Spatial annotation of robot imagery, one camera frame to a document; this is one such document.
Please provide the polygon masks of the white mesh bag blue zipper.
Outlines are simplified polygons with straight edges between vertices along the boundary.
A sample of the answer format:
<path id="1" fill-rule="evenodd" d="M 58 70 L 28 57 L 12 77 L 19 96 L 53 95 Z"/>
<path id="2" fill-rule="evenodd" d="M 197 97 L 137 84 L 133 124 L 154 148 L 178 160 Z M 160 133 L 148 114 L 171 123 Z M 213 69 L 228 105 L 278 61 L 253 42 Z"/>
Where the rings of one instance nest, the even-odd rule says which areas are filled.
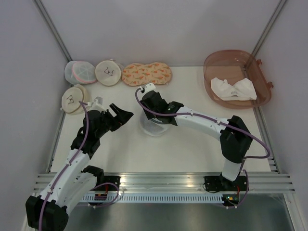
<path id="1" fill-rule="evenodd" d="M 139 125 L 145 134 L 153 137 L 161 136 L 169 130 L 169 125 L 164 125 L 153 119 L 148 119 L 144 113 L 142 113 L 139 118 Z"/>

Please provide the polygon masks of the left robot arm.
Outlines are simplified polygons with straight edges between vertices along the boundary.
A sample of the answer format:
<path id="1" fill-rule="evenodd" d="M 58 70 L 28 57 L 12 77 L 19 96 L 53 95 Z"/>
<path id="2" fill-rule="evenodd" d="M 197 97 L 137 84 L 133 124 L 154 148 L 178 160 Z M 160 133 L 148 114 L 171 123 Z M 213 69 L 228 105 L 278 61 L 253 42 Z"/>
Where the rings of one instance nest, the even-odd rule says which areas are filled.
<path id="1" fill-rule="evenodd" d="M 133 117 L 133 113 L 113 103 L 110 108 L 115 115 L 97 102 L 90 105 L 90 109 L 84 111 L 83 126 L 78 130 L 63 166 L 38 196 L 30 196 L 26 201 L 27 223 L 31 228 L 63 231 L 82 197 L 107 184 L 103 169 L 88 163 L 99 148 L 101 137 L 118 130 Z"/>

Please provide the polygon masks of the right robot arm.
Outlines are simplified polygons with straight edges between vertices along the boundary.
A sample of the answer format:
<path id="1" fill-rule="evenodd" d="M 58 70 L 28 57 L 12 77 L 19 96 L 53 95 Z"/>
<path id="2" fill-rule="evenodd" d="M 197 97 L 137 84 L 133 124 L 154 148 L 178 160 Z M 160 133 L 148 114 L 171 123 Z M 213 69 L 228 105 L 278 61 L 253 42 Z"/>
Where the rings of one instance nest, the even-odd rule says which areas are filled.
<path id="1" fill-rule="evenodd" d="M 167 103 L 159 92 L 142 90 L 143 108 L 140 126 L 150 136 L 160 136 L 172 126 L 192 128 L 210 135 L 220 142 L 225 163 L 220 177 L 220 185 L 231 190 L 237 184 L 244 157 L 253 141 L 251 134 L 238 116 L 230 119 L 208 116 L 194 111 L 179 102 Z"/>

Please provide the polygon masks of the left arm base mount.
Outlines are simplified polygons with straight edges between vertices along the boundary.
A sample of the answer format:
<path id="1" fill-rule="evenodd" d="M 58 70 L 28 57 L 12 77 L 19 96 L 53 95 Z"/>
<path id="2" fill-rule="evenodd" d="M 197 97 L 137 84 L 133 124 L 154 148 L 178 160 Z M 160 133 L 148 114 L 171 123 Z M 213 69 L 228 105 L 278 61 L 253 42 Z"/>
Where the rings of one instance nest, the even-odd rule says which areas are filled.
<path id="1" fill-rule="evenodd" d="M 117 188 L 120 186 L 120 179 L 120 176 L 104 176 L 102 178 L 97 178 L 94 190 L 102 192 L 116 192 Z"/>

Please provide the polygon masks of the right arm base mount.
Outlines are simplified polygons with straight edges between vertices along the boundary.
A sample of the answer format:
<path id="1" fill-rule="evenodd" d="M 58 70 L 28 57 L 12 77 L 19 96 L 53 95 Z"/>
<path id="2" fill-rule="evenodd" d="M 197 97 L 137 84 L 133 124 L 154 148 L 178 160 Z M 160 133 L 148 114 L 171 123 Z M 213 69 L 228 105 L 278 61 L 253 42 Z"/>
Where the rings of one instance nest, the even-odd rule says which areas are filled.
<path id="1" fill-rule="evenodd" d="M 248 180 L 245 176 L 238 176 L 235 181 L 222 176 L 204 176 L 203 188 L 209 193 L 243 192 L 247 186 Z"/>

